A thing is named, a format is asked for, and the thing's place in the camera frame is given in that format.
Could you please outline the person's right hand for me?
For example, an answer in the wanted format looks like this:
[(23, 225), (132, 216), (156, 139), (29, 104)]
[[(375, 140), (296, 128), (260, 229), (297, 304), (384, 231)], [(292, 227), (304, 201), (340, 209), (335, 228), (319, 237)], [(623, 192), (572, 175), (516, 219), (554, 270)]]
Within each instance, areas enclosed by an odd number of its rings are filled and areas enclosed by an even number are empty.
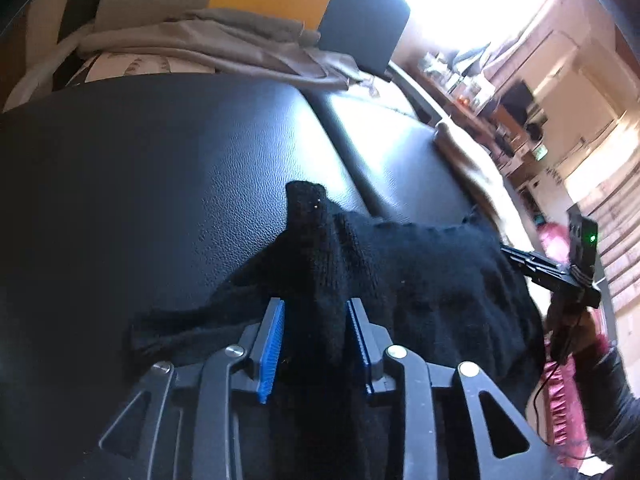
[(573, 359), (577, 373), (587, 373), (610, 352), (610, 341), (600, 329), (594, 311), (587, 308), (579, 314), (570, 314), (558, 295), (551, 296), (544, 328), (549, 337), (548, 363), (560, 362), (552, 356), (553, 346), (558, 346), (567, 358)]

